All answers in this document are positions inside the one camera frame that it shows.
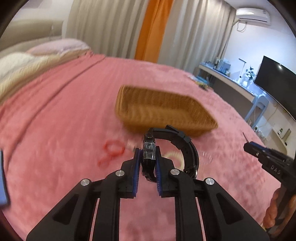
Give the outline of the right hand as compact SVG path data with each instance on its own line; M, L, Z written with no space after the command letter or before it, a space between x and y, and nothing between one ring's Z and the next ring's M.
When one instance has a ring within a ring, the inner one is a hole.
M275 225L275 218L278 214L278 207L277 207L277 200L280 194L280 189L276 189L273 197L270 201L270 205L266 210L264 219L263 219L263 227L264 228L271 228Z

